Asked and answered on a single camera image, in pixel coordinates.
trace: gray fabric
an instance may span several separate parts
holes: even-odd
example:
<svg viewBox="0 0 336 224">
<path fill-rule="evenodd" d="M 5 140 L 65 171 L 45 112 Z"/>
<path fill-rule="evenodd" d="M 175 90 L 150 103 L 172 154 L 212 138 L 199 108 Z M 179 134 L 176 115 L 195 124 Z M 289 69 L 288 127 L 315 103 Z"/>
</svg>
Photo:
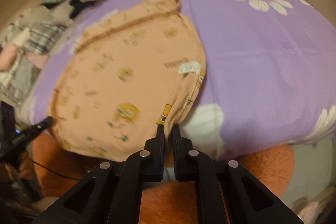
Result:
<svg viewBox="0 0 336 224">
<path fill-rule="evenodd" d="M 23 46 L 24 51 L 33 52 L 37 55 L 49 53 L 64 30 L 64 26 L 53 25 L 48 22 L 36 24 L 31 28 L 29 39 Z"/>
<path fill-rule="evenodd" d="M 15 72 L 15 78 L 6 91 L 6 96 L 16 104 L 24 102 L 37 79 L 38 73 L 38 68 L 28 59 L 23 58 Z"/>
</svg>

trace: orange fuzzy fabric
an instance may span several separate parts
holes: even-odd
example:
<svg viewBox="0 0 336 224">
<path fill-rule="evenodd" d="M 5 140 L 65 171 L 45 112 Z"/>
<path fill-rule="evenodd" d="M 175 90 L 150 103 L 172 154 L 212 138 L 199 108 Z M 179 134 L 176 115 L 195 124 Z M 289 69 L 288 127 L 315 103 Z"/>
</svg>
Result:
<svg viewBox="0 0 336 224">
<path fill-rule="evenodd" d="M 46 134 L 33 141 L 33 159 L 69 177 L 81 178 L 86 172 L 87 158 L 63 150 Z M 288 187 L 295 165 L 293 149 L 288 145 L 253 153 L 238 161 L 279 198 Z M 35 172 L 44 196 L 62 196 L 76 183 L 38 165 Z M 158 220 L 161 224 L 197 223 L 193 182 L 170 182 L 143 191 L 139 223 L 155 224 Z"/>
</svg>

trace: black device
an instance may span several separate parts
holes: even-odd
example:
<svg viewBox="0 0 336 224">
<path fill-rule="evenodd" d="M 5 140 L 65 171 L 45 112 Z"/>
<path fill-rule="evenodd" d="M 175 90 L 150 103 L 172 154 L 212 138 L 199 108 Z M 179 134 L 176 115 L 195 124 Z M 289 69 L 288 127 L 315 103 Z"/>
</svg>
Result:
<svg viewBox="0 0 336 224">
<path fill-rule="evenodd" d="M 53 118 L 47 117 L 38 124 L 22 131 L 15 130 L 15 111 L 11 105 L 0 102 L 0 163 L 12 165 L 17 171 L 21 164 L 20 154 L 25 151 L 27 144 L 34 140 L 44 130 L 53 124 Z M 41 199 L 41 196 L 33 189 L 28 180 L 21 180 L 33 201 Z"/>
<path fill-rule="evenodd" d="M 163 179 L 164 127 L 126 161 L 101 162 L 32 224 L 136 224 L 142 182 Z M 199 224 L 302 224 L 237 161 L 217 162 L 172 129 L 175 176 L 194 181 Z"/>
</svg>

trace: purple floral fabric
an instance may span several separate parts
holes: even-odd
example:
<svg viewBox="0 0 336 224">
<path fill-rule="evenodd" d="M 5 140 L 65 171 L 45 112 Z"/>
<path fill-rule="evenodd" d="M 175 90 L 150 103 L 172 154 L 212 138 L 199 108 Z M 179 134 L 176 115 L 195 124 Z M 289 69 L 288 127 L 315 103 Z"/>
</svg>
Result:
<svg viewBox="0 0 336 224">
<path fill-rule="evenodd" d="M 33 122 L 89 25 L 143 0 L 106 0 L 70 28 L 35 89 Z M 335 131 L 336 31 L 305 0 L 181 0 L 202 41 L 207 73 L 194 107 L 215 105 L 221 159 Z"/>
</svg>

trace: pink fabric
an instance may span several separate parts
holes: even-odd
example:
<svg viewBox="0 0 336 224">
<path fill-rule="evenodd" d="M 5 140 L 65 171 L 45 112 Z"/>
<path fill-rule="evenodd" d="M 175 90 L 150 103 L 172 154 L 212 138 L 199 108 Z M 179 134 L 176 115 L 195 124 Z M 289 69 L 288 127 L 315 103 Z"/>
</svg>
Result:
<svg viewBox="0 0 336 224">
<path fill-rule="evenodd" d="M 206 62 L 179 8 L 180 0 L 145 0 L 82 33 L 47 111 L 64 149 L 123 161 L 155 136 L 158 124 L 168 136 L 184 120 Z M 180 71 L 191 62 L 197 69 Z"/>
<path fill-rule="evenodd" d="M 30 62 L 32 62 L 38 69 L 43 69 L 43 66 L 48 60 L 49 55 L 48 54 L 37 55 L 33 52 L 27 52 L 25 58 L 27 58 Z"/>
<path fill-rule="evenodd" d="M 0 70 L 9 70 L 16 57 L 17 46 L 9 43 L 0 54 Z"/>
</svg>

